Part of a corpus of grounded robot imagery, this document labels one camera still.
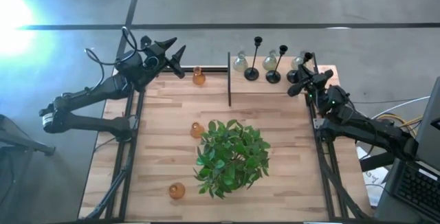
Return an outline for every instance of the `orange vase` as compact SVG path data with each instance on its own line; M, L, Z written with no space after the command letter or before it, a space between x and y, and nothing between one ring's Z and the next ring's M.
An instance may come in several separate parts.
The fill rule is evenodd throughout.
M203 85L205 83L206 76L201 72L201 67L194 67L194 75L192 76L192 82L196 85Z
M172 199L180 199L185 195L185 186L182 183L174 183L168 189L168 193Z
M205 132L205 128L201 124L199 124L198 122L195 122L195 123L192 124L191 132L190 132L192 137L200 138L201 134L203 132Z

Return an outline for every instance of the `yellow cable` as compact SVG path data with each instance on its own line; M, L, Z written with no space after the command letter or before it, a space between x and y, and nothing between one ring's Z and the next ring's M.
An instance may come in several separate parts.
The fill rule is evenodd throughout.
M399 117L398 115L393 115L393 114L382 114L377 118L380 119L383 117L392 117L392 118L395 118L395 119L399 120L400 122L402 122L402 124L406 123L406 121L403 118Z
M423 116L421 115L421 116L419 116L419 117L416 117L416 118L413 119L413 120L409 120L409 121L405 122L404 124L402 124L401 127L402 127L402 126L406 126L406 125L414 124L415 122L420 121L420 120L422 119L422 117L423 117Z
M399 120L402 123L402 125L400 127L403 127L403 126L405 126L407 124L412 124L411 122L414 122L415 120L417 120L417 118L415 118L415 119L410 120L410 121L407 122L405 119L399 117L398 115L394 115L394 114L382 114L382 115L380 115L377 118L380 119L380 118L383 118L383 117L391 117L391 118L395 118L396 120ZM411 133L411 135L413 137L415 137L417 135L417 133L415 131L413 131L413 129L410 128L410 127L408 128L408 131L409 131L409 133Z

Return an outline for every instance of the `wire bundle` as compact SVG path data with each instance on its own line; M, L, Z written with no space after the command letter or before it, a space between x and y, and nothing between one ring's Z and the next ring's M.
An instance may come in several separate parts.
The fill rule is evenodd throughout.
M395 107L391 107L391 108L389 108L389 109L387 109L385 111L382 111L381 113L373 116L371 119L374 119L374 120L376 120L376 119L378 119L378 120L386 120L386 119L388 119L388 120L392 120L392 121L396 121L397 120L398 122L401 122L401 126L399 126L399 128L402 128L402 129L408 131L413 137L416 137L417 131L415 129L420 125L421 119L423 118L422 115L419 116L419 117L416 117L415 119L412 119L410 121L406 121L405 119L401 118L400 116L395 115L393 113L390 113L389 111L392 111L392 110L394 110L396 108L402 107L404 105L407 105L407 104L410 104L410 103L413 103L413 102L416 102L416 101L428 99L429 97L430 96L426 96L426 97L422 97L422 98L417 98L417 99L409 99L407 102L405 102L403 104L398 104ZM400 101L404 101L404 100L393 100L393 101L382 101L382 102L358 102L358 103L362 103L362 104L375 104L375 103L400 102ZM373 149L374 149L374 146L371 146L370 150L368 150L367 154L365 156L361 157L360 160L363 160L366 157L368 157L371 154L371 152L373 151Z
M86 55L90 58L90 60L94 61L95 63L98 63L99 67L101 68L101 79L98 81L98 83L95 85L95 87L93 87L89 90L89 92L93 91L96 87L98 87L99 85L102 84L102 81L104 80L104 77L105 77L104 67L103 67L104 65L114 66L118 63L123 63L124 61L132 58L136 54L136 52L143 52L145 50L145 48L138 49L138 42L136 42L135 36L127 27L122 27L122 36L124 37L125 41L130 45L131 49L133 49L133 52L131 52L128 56L126 56L125 58L122 58L122 59L119 58L119 55L118 55L116 57L114 63L103 63L98 58L98 56L95 54L95 52L93 52L91 49L89 49L89 48L84 49Z

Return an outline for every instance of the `artificial plant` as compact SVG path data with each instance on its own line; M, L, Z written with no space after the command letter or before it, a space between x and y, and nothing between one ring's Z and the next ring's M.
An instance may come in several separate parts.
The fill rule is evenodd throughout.
M209 192L212 198L224 198L224 192L252 184L263 173L269 176L269 158L266 149L270 144L260 136L259 130L243 127L236 120L226 125L217 120L209 122L208 132L201 134L203 152L197 147L196 164L203 166L195 178L203 183L200 194Z

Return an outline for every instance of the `wooden table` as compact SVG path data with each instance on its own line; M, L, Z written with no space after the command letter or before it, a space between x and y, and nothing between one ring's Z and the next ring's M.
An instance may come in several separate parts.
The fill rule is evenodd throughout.
M261 66L262 59L259 58L256 65ZM290 60L286 61L288 64L280 64L280 67L287 72ZM318 68L332 68L335 72L332 84L339 83L334 66ZM201 87L193 84L192 74L181 80L173 74L161 74L148 85L126 221L327 220L305 98L302 95L289 97L287 88L282 87L284 83L271 85L265 82L265 70L259 70L263 81L251 83L239 77L237 72L231 72L231 107L228 106L225 73L206 74L206 82ZM281 76L281 81L286 80L285 74ZM104 118L121 116L125 103L126 100L108 100ZM195 160L196 146L200 141L190 136L190 128L193 122L207 128L210 120L227 122L231 119L259 128L261 136L272 145L269 177L259 179L249 190L226 194L224 200L211 199L208 194L198 194L199 182L193 177L193 168L198 169ZM109 138L110 134L100 134L96 145ZM94 154L80 216L90 213L109 189L117 147L111 142ZM338 139L335 149L344 187L367 214L371 213L354 142ZM168 196L168 187L175 182L186 187L186 194L180 200ZM332 195L338 212L334 189Z

